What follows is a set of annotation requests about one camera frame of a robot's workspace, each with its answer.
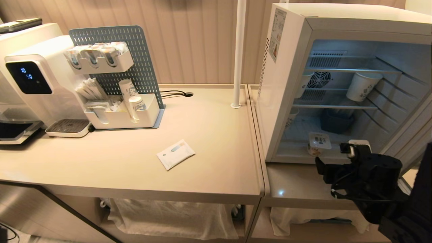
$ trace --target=beige wall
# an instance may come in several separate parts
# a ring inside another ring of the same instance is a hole
[[[380,4],[404,8],[405,0],[292,0]],[[243,83],[259,83],[271,3],[249,0]],[[41,17],[69,29],[140,25],[159,83],[232,83],[236,0],[0,0],[4,22]]]
[[[407,0],[405,3],[405,9],[432,15],[432,0]]]

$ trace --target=beige countertop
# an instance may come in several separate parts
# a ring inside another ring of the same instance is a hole
[[[247,89],[233,109],[232,85],[161,85],[173,88],[194,96],[163,99],[158,129],[42,133],[26,146],[0,146],[0,180],[65,195],[257,203],[264,184]],[[156,154],[181,139],[196,155],[166,171]]]

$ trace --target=black cable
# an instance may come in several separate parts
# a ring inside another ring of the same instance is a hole
[[[13,239],[15,239],[15,238],[18,237],[18,243],[19,243],[19,240],[20,240],[20,239],[19,239],[19,235],[18,235],[18,234],[17,234],[13,229],[9,228],[8,226],[6,226],[6,225],[4,225],[4,224],[2,224],[2,223],[0,223],[0,225],[3,226],[3,227],[5,227],[6,229],[12,231],[12,233],[15,235],[14,237],[12,237],[12,238],[10,238],[10,239],[6,239],[6,241],[10,241],[10,240],[13,240]]]
[[[166,92],[180,92],[180,93],[183,93],[184,96],[186,95],[186,93],[183,92],[183,91],[181,91],[181,90],[164,90],[164,91],[160,91],[160,92],[161,92],[161,93],[166,93]]]
[[[333,182],[333,184],[331,184],[330,190],[331,190],[331,193],[333,193],[333,194],[336,195],[335,198],[342,198],[342,199],[348,199],[348,200],[351,200],[351,201],[363,201],[363,202],[381,202],[381,203],[392,203],[392,202],[394,202],[394,200],[386,200],[386,199],[380,200],[380,199],[352,198],[350,196],[342,195],[342,194],[336,192],[336,190],[334,189],[334,187],[337,185],[337,183],[340,182],[342,179],[344,179],[344,178],[352,175],[354,172],[355,172],[354,170],[351,171],[350,173],[348,173],[348,174],[340,177],[337,181],[335,181],[335,182]]]
[[[168,94],[168,95],[164,95],[164,96],[161,96],[162,98],[163,97],[168,97],[168,96],[174,96],[174,95],[177,95],[177,96],[184,96],[184,97],[191,97],[191,96],[193,96],[194,95],[194,93],[192,93],[192,92],[183,92],[183,91],[180,91],[180,90],[165,90],[165,91],[161,91],[161,93],[166,93],[166,92],[174,92],[174,93],[171,93],[171,94]]]
[[[164,98],[164,97],[168,97],[168,96],[185,96],[185,95],[177,93],[177,94],[164,95],[164,96],[161,96],[161,97]]]

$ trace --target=label on fridge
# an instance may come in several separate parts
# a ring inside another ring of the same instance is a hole
[[[276,62],[277,52],[279,51],[280,39],[282,38],[283,25],[285,24],[286,12],[276,8],[273,19],[273,26],[270,36],[269,53],[273,61]]]

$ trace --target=gray pegboard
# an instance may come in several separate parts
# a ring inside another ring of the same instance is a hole
[[[126,42],[133,59],[133,66],[129,70],[123,73],[90,74],[90,77],[96,78],[108,95],[121,95],[118,82],[123,79],[131,79],[138,93],[154,93],[159,108],[164,108],[146,37],[141,27],[110,26],[71,29],[69,36],[75,46],[98,42]]]

